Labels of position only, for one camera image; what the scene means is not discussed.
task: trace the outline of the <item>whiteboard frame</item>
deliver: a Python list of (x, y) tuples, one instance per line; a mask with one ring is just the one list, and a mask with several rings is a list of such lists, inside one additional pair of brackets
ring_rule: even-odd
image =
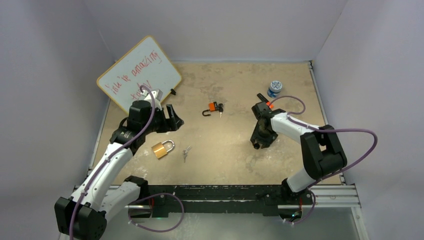
[[(166, 59), (171, 63), (171, 65), (175, 68), (175, 70), (176, 70), (176, 72), (178, 73), (178, 75), (179, 75), (179, 81), (176, 83), (176, 85), (172, 88), (172, 89), (174, 89), (175, 90), (175, 88), (178, 86), (178, 84), (180, 84), (181, 83), (181, 80), (183, 79), (183, 76), (181, 75), (181, 73), (178, 71), (178, 69), (175, 67), (175, 65), (174, 65), (174, 63), (170, 60), (170, 58), (168, 57), (168, 55), (164, 52), (164, 50), (162, 49), (162, 47), (161, 47), (161, 45), (159, 45), (159, 43), (156, 41), (156, 39), (152, 36), (152, 35), (147, 35), (147, 36), (145, 36), (141, 41), (139, 41), (135, 46), (133, 46), (128, 52), (126, 52), (118, 61), (116, 61), (112, 66), (110, 66), (102, 75), (100, 75), (98, 78), (97, 78), (97, 81), (96, 81), (96, 83), (97, 83), (97, 86), (98, 86), (98, 88), (100, 88), (109, 98), (110, 98), (110, 100), (112, 100), (114, 103), (116, 103), (127, 115), (129, 114), (129, 109), (124, 109), (124, 107), (122, 107), (119, 103), (117, 103), (115, 100), (114, 100), (114, 98), (109, 94), (109, 93), (107, 93), (106, 91), (104, 91), (103, 90), (103, 88), (102, 87), (100, 87), (100, 84), (99, 84), (99, 81), (100, 81), (100, 79), (104, 76), (104, 75), (106, 75), (116, 64), (118, 64), (122, 59), (124, 59), (129, 53), (131, 53), (138, 45), (140, 45), (144, 40), (146, 40), (147, 38), (151, 38), (151, 39), (153, 39), (153, 41), (154, 41), (154, 43), (159, 47), (159, 49), (162, 51), (162, 53), (163, 53), (163, 55), (165, 55), (165, 57), (166, 57)], [(160, 102), (162, 103), (162, 101), (164, 100), (164, 99), (166, 99), (168, 96), (169, 96), (169, 94), (170, 94), (171, 92), (168, 92), (166, 95), (165, 95), (165, 97), (162, 97), (162, 99), (160, 100)]]

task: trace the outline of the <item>white wall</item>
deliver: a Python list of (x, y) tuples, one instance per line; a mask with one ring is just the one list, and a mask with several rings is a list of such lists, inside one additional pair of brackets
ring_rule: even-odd
[(85, 0), (114, 57), (153, 35), (172, 60), (308, 61), (347, 0)]
[(83, 0), (2, 0), (0, 56), (0, 236), (57, 239), (54, 204), (87, 173), (112, 55)]
[[(349, 0), (314, 66), (328, 121), (375, 130), (346, 173), (372, 240), (424, 236), (424, 1)], [(343, 135), (350, 161), (371, 144)]]

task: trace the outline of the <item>brass padlock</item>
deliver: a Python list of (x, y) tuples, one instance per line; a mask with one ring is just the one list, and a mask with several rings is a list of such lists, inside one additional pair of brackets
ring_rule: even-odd
[[(172, 147), (170, 149), (166, 150), (165, 146), (164, 146), (165, 143), (172, 143)], [(175, 148), (175, 143), (172, 140), (166, 140), (166, 141), (163, 141), (163, 142), (159, 142), (158, 144), (151, 147), (151, 149), (153, 150), (157, 159), (160, 159), (163, 156), (167, 155), (174, 148)]]

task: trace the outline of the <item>whiteboard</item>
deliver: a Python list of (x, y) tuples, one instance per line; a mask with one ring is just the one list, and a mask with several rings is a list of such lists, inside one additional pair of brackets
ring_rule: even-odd
[(160, 89), (165, 99), (181, 82), (181, 74), (152, 36), (146, 36), (97, 79), (98, 87), (127, 114), (141, 100), (140, 86)]

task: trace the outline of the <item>jar lid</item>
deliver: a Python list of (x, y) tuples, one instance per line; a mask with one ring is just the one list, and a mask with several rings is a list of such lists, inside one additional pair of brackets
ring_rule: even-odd
[(269, 87), (273, 91), (281, 91), (281, 89), (283, 88), (283, 84), (280, 81), (272, 81)]

